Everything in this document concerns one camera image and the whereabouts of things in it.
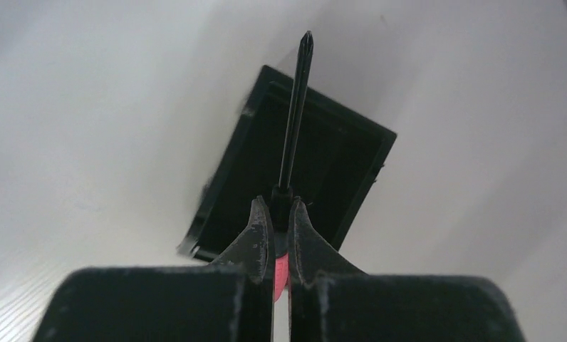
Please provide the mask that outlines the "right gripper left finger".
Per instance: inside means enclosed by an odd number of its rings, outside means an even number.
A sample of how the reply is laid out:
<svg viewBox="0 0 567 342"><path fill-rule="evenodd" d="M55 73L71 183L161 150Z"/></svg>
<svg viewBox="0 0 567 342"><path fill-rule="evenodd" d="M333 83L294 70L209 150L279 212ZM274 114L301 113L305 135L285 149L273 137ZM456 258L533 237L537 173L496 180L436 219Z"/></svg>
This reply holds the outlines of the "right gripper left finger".
<svg viewBox="0 0 567 342"><path fill-rule="evenodd" d="M261 197L204 266L88 267L53 293L35 341L271 341L274 230Z"/></svg>

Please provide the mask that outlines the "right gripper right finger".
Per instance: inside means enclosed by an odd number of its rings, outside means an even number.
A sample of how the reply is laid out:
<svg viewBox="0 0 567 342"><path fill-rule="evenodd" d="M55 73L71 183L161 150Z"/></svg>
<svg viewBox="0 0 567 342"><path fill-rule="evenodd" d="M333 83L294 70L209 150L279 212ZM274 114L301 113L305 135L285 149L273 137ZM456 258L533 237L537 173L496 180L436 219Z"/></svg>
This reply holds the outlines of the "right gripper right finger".
<svg viewBox="0 0 567 342"><path fill-rule="evenodd" d="M312 226L296 199L288 228L292 341L523 341L507 297L479 276L367 274Z"/></svg>

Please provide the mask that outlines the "red handled screwdriver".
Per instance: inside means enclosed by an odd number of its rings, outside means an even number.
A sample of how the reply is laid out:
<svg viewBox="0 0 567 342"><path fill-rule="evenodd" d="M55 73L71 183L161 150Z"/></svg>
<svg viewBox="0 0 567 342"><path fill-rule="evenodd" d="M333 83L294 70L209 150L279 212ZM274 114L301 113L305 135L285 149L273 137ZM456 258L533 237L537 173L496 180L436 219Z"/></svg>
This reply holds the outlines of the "red handled screwdriver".
<svg viewBox="0 0 567 342"><path fill-rule="evenodd" d="M274 302L281 298L288 279L288 218L293 202L291 176L308 90L313 48L313 34L311 31L307 31L302 37L298 47L296 70L291 88L288 118L286 121L286 134L283 142L279 180L271 193L269 210L275 233Z"/></svg>

